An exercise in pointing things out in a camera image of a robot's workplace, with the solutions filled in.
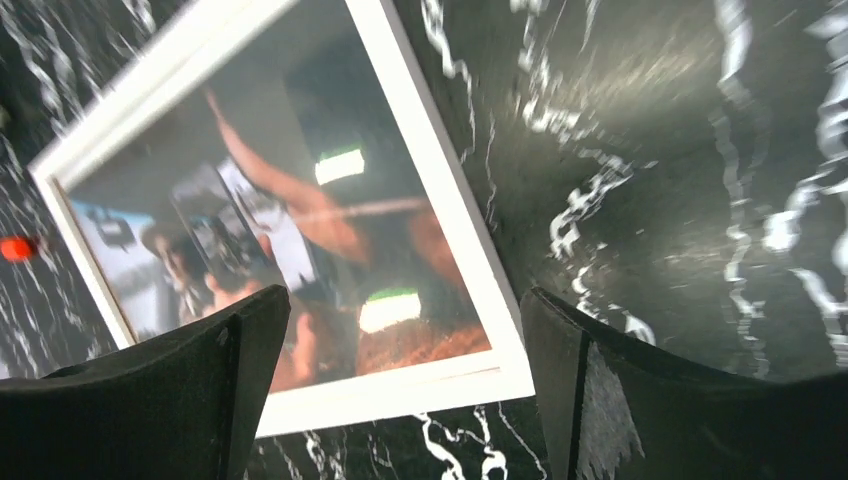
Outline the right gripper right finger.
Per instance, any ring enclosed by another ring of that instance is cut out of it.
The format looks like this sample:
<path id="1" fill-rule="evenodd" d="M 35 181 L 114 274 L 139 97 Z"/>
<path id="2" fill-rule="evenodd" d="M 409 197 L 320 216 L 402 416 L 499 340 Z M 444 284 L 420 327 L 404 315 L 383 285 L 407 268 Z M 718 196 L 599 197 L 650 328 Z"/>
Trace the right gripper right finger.
<path id="1" fill-rule="evenodd" d="M 843 479 L 847 376 L 713 369 L 535 287 L 523 335 L 556 479 Z"/>

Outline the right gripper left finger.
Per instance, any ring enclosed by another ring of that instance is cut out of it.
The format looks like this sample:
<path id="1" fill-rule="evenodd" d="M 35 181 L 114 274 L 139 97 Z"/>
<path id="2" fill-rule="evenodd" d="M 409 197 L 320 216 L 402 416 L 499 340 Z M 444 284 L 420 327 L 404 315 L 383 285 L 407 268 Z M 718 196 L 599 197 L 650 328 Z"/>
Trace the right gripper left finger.
<path id="1" fill-rule="evenodd" d="M 1 383 L 5 479 L 240 479 L 281 353 L 287 290 L 40 379 Z"/>

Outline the white wooden picture frame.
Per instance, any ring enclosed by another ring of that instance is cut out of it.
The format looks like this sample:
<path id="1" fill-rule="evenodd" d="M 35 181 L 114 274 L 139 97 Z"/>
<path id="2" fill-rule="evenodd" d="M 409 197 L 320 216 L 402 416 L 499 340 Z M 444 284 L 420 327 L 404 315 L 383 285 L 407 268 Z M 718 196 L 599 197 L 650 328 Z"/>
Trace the white wooden picture frame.
<path id="1" fill-rule="evenodd" d="M 487 404 L 534 394 L 516 296 L 395 6 L 347 5 L 400 133 L 482 317 L 486 352 L 268 397 L 258 437 Z M 63 191 L 98 169 L 248 41 L 288 1 L 194 1 L 30 164 L 33 180 L 119 348 L 135 335 L 119 311 Z"/>

